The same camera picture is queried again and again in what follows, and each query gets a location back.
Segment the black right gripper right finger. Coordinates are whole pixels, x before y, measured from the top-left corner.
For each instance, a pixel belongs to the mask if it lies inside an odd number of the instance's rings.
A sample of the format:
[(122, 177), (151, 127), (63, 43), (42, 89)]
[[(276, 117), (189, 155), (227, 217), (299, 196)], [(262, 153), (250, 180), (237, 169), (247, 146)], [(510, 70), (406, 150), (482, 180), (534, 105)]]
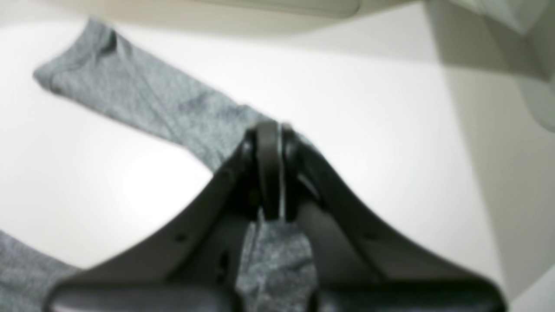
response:
[(318, 151), (282, 129), (285, 217), (317, 271), (308, 312), (505, 312), (491, 280), (408, 239), (373, 213)]

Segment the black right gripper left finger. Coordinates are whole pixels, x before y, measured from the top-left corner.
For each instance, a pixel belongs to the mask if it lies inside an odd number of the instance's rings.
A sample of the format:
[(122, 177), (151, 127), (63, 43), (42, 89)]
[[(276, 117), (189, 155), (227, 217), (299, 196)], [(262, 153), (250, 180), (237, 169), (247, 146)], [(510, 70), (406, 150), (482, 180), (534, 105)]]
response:
[(276, 122), (248, 129), (173, 220), (131, 249), (60, 282), (46, 312), (243, 312), (235, 288), (251, 222), (280, 218)]

